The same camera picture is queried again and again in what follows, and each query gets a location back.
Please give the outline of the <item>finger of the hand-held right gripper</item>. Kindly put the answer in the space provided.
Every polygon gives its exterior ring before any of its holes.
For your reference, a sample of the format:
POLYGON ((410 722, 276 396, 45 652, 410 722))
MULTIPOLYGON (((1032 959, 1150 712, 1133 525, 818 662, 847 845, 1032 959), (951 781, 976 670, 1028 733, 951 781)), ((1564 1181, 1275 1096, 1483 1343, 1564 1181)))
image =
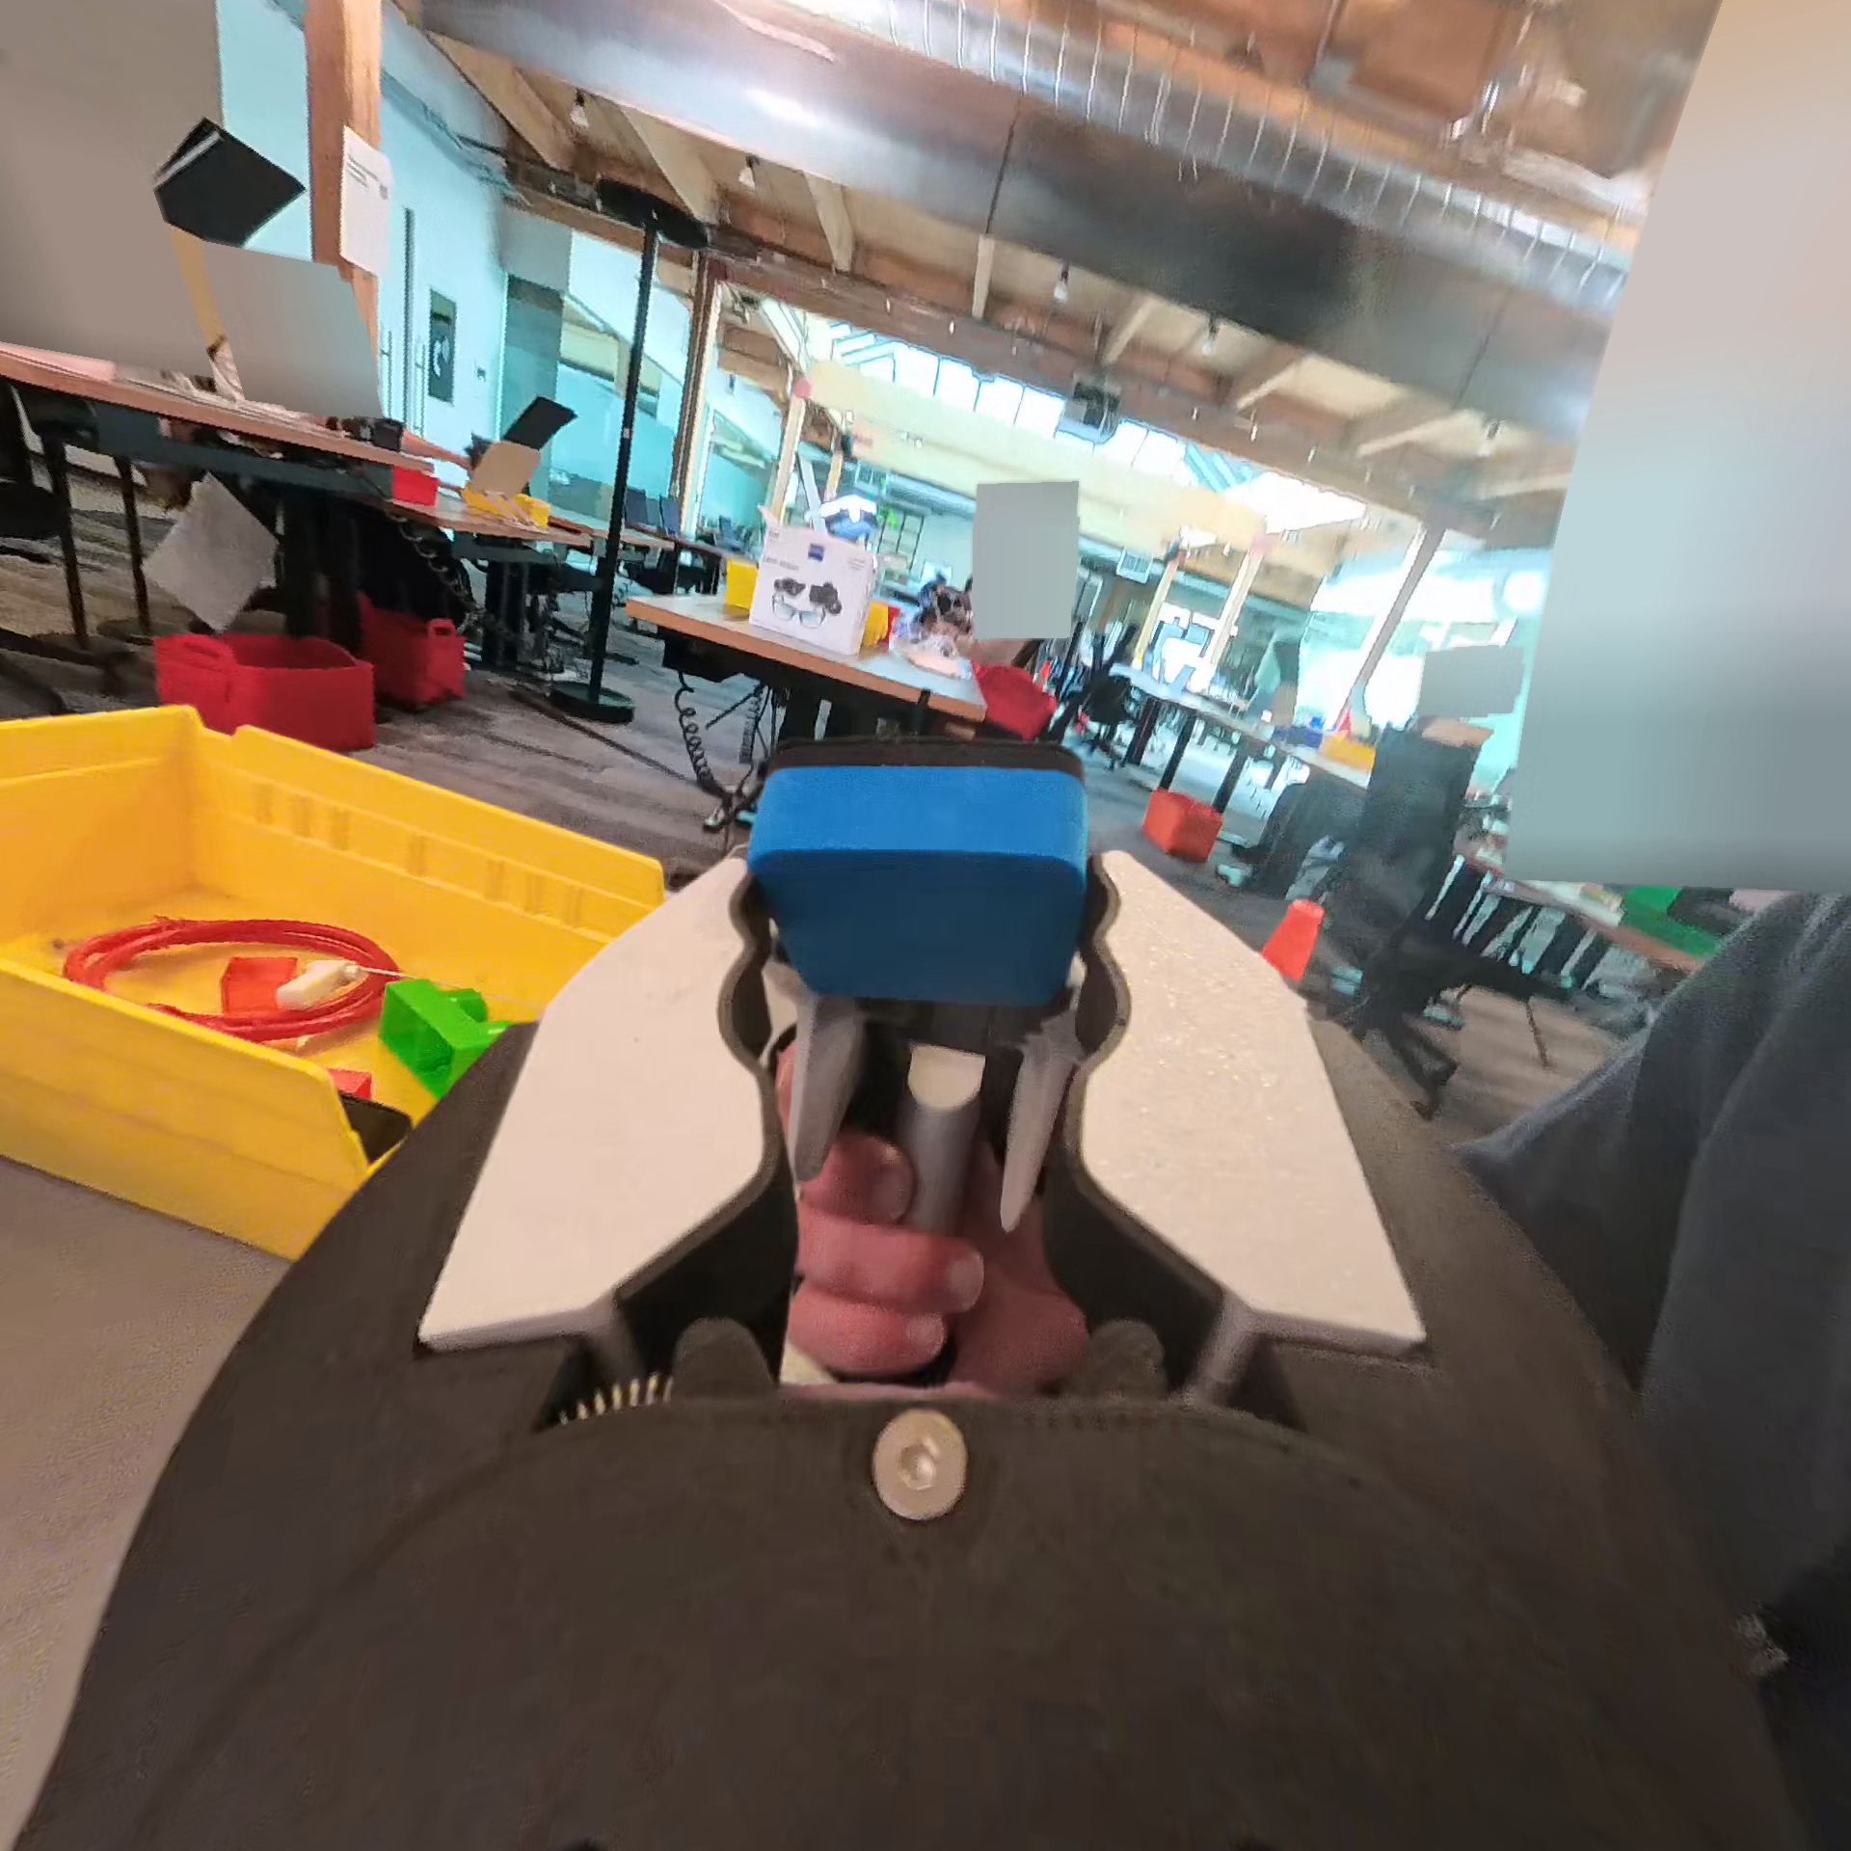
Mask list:
POLYGON ((1000 1227, 1015 1235, 1046 1179, 1065 1100, 1082 1061, 1081 1007, 1065 997, 1023 1040, 1001 1157, 1000 1227))
POLYGON ((868 1019, 851 997, 799 997, 793 1044, 789 1157, 801 1184, 814 1182, 839 1140, 866 1065, 868 1019))

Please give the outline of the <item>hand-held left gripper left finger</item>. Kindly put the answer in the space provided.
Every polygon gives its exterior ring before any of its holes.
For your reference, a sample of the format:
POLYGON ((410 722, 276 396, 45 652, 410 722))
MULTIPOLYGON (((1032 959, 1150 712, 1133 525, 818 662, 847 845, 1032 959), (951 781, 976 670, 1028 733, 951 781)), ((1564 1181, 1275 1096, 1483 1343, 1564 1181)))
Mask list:
POLYGON ((429 1350, 672 1354, 705 1321, 786 1350, 797 1202, 770 951, 747 862, 722 860, 556 995, 437 1275, 429 1350))

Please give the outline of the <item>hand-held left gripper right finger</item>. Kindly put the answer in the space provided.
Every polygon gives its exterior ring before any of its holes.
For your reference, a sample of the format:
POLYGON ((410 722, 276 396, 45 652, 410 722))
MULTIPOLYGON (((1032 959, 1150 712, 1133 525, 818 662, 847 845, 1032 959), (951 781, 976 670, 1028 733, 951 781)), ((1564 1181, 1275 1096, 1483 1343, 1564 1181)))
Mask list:
POLYGON ((1154 870, 1090 870, 1077 1071, 1054 1134, 1054 1277, 1165 1358, 1426 1343, 1312 1019, 1154 870))

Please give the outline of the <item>blue black felt eraser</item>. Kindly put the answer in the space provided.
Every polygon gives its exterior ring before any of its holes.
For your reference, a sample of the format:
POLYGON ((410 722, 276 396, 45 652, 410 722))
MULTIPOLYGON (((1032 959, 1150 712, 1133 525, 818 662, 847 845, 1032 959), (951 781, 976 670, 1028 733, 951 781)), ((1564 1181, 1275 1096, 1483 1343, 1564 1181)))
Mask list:
POLYGON ((1090 887, 1082 762, 1054 745, 843 739, 776 752, 747 862, 824 997, 1050 1007, 1090 887))

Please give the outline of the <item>yellow plastic bin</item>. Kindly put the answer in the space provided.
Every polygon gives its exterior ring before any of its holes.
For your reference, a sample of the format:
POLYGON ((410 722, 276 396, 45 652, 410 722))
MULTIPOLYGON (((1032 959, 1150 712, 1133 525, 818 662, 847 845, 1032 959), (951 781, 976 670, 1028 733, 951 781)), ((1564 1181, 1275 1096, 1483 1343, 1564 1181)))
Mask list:
POLYGON ((327 1069, 433 1100, 379 1017, 211 1026, 240 955, 398 968, 535 1021, 666 897, 658 862, 161 706, 3 727, 5 1157, 286 1262, 381 1167, 327 1069))

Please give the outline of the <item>person's right hand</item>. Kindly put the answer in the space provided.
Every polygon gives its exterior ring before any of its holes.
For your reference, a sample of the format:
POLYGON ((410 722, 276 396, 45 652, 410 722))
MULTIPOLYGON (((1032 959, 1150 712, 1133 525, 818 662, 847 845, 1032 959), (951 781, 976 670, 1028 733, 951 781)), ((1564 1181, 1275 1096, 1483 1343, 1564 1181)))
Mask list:
POLYGON ((1005 1227, 1003 1167, 984 1142, 951 1231, 907 1225, 913 1196, 915 1171, 897 1146, 839 1132, 818 1177, 799 1186, 791 1343, 847 1381, 915 1381, 949 1354, 947 1393, 1054 1391, 1090 1333, 1050 1267, 1040 1206, 1005 1227))

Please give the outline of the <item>green plastic block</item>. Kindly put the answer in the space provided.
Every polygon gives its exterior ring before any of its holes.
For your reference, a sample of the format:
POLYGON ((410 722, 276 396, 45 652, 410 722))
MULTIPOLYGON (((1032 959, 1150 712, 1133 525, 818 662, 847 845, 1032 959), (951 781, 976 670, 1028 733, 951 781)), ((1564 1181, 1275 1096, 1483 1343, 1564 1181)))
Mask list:
POLYGON ((423 978, 383 988, 381 1044, 433 1100, 444 1100, 508 1028, 473 988, 423 978))

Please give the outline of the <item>black office chair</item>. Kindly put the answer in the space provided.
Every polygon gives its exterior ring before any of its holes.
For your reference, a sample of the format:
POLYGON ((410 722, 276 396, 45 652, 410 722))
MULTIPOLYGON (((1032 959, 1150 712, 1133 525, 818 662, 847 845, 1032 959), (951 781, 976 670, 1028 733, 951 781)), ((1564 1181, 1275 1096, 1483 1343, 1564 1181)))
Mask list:
POLYGON ((1379 1038, 1414 1080, 1431 1121, 1460 1063, 1422 1026, 1447 994, 1485 982, 1489 963, 1431 913, 1453 878, 1476 751, 1410 729, 1379 739, 1354 832, 1322 895, 1329 968, 1316 1013, 1356 1042, 1379 1038))

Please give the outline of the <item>small red floor bin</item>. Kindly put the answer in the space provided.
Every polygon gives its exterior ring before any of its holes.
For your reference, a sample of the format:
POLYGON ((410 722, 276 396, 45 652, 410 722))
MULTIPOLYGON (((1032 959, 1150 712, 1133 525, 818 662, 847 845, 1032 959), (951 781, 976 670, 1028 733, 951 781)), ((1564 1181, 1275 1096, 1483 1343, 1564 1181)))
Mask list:
POLYGON ((1165 857, 1200 868, 1215 855, 1225 822, 1225 812, 1210 801, 1158 789, 1146 803, 1140 830, 1165 857))

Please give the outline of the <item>red office chair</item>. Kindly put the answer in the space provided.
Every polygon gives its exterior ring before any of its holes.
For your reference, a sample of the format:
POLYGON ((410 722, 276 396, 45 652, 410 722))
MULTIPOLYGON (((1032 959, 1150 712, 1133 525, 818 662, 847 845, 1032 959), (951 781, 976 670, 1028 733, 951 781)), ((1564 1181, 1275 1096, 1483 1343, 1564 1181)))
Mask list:
POLYGON ((1057 718, 1057 699, 1036 673, 1015 662, 976 662, 984 702, 984 733, 1017 743, 1044 743, 1057 718))

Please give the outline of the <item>wooden work table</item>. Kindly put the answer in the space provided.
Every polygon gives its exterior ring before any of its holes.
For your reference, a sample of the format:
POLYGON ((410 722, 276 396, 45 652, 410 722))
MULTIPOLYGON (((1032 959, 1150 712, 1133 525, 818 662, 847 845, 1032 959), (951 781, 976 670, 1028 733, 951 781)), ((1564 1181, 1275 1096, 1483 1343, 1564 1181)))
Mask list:
POLYGON ((799 770, 836 783, 947 781, 1009 772, 1021 758, 1017 749, 982 737, 988 708, 974 679, 920 668, 893 650, 843 656, 797 633, 730 616, 720 596, 639 592, 629 598, 629 614, 693 650, 728 658, 737 675, 820 702, 841 699, 901 722, 897 739, 782 747, 774 752, 776 774, 799 770))

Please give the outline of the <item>person's dark zip jacket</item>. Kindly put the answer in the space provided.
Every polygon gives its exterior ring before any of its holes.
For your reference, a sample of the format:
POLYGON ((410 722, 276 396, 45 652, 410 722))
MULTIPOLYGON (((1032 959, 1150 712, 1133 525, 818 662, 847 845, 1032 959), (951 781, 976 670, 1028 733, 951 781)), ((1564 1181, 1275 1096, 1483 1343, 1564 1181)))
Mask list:
POLYGON ((1632 1383, 1805 1830, 1848 1848, 1848 897, 1769 903, 1647 1032, 1460 1157, 1632 1383))

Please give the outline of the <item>white box with glasses print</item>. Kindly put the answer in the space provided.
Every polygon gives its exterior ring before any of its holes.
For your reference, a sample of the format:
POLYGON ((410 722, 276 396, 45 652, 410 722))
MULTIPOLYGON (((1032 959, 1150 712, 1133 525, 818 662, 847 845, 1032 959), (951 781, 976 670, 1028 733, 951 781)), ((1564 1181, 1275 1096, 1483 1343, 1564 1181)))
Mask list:
POLYGON ((866 544, 813 525, 766 531, 753 587, 753 631, 836 658, 865 654, 878 560, 866 544))

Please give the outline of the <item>red fabric bin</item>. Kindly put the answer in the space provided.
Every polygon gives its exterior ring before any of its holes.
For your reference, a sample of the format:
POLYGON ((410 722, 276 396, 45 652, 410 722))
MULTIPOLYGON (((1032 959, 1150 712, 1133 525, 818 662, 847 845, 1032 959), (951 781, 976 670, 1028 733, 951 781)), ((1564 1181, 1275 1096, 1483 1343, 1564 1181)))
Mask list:
POLYGON ((375 670, 327 639, 161 637, 153 666, 159 702, 194 708, 213 731, 263 729, 338 754, 377 745, 375 670))
POLYGON ((465 637, 446 618, 421 618, 357 594, 361 660, 373 668, 377 697, 427 712, 465 697, 465 637))

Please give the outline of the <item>black floor lamp pole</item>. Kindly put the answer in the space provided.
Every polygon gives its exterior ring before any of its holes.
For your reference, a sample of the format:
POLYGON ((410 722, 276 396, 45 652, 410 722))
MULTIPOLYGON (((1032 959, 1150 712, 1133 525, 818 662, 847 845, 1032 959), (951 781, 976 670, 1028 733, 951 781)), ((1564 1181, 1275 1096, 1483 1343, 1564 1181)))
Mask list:
POLYGON ((552 685, 546 700, 562 718, 595 727, 629 726, 637 708, 627 697, 606 689, 606 672, 612 660, 612 629, 616 592, 624 550, 624 525, 637 448, 637 411, 651 328, 652 296, 664 245, 705 255, 712 243, 710 226, 687 207, 670 201, 647 188, 614 176, 602 176, 593 186, 598 215, 639 230, 643 236, 639 257, 639 284, 629 340, 629 365, 620 404, 620 432, 614 463, 614 494, 606 546, 595 571, 595 585, 587 623, 587 672, 579 679, 552 685))

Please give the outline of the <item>hanging white paper sheet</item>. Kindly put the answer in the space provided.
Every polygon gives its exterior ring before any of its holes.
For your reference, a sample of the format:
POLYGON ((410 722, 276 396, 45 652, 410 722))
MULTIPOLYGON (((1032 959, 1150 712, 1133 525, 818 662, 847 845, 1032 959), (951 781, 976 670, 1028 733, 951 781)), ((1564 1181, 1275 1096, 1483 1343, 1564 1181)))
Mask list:
POLYGON ((209 635, 222 637, 253 600, 276 591, 276 535, 217 475, 201 475, 147 558, 153 589, 209 635))

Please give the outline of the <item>long wooden workbench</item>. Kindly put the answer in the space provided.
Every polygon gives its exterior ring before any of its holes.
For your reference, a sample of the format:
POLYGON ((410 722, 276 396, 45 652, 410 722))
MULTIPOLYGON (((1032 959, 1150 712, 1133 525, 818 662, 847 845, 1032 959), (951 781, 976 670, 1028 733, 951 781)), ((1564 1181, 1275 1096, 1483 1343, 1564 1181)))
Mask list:
POLYGON ((124 378, 115 363, 43 350, 3 346, 5 380, 35 392, 147 413, 169 425, 211 429, 278 448, 298 448, 369 465, 406 467, 433 475, 440 465, 469 471, 469 459, 417 432, 402 436, 402 450, 367 444, 305 413, 249 404, 196 388, 124 378))

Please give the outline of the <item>white paper sign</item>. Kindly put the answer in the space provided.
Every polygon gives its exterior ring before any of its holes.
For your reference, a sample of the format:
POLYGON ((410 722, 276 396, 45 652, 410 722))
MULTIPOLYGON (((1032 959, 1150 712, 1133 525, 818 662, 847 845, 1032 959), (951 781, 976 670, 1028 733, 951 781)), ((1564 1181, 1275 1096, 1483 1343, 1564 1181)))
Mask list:
POLYGON ((357 128, 342 130, 338 188, 338 259, 354 270, 383 276, 394 240, 394 170, 388 155, 357 128))

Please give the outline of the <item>long metal ventilation duct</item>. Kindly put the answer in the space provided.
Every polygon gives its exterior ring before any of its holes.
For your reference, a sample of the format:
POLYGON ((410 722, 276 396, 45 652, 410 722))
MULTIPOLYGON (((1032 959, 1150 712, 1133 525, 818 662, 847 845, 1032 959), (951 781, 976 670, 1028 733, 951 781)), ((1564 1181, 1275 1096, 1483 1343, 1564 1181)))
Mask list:
POLYGON ((795 172, 1576 442, 1634 236, 1096 4, 423 4, 795 172))

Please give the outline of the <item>wooden post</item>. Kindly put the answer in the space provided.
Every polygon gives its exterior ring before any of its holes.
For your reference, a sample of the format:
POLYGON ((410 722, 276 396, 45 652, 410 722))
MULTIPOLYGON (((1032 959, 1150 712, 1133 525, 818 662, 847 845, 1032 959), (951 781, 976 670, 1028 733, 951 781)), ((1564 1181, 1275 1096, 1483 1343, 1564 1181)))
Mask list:
POLYGON ((352 286, 367 334, 379 340, 381 280, 342 255, 348 132, 383 151, 383 2, 305 2, 309 215, 313 261, 352 286))

